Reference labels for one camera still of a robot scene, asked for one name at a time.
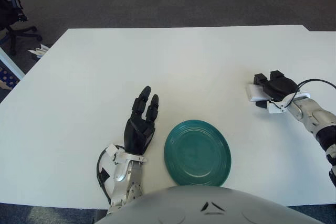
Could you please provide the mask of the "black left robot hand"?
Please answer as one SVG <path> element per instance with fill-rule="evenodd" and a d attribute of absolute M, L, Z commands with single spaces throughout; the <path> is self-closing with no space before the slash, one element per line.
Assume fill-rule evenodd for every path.
<path fill-rule="evenodd" d="M 150 93 L 151 87 L 146 86 L 133 103 L 132 113 L 124 130 L 124 150 L 128 153 L 143 155 L 153 138 L 159 108 L 157 94 L 152 97 L 145 119 L 142 118 Z"/>

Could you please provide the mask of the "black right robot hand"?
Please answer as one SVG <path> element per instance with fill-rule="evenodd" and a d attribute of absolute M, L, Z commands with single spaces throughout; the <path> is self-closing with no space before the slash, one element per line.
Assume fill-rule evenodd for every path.
<path fill-rule="evenodd" d="M 262 91 L 269 96 L 268 100 L 272 99 L 275 102 L 280 102 L 286 96 L 299 90 L 294 81 L 278 70 L 271 71 L 269 79 L 262 73 L 256 74 L 253 84 L 261 86 Z"/>

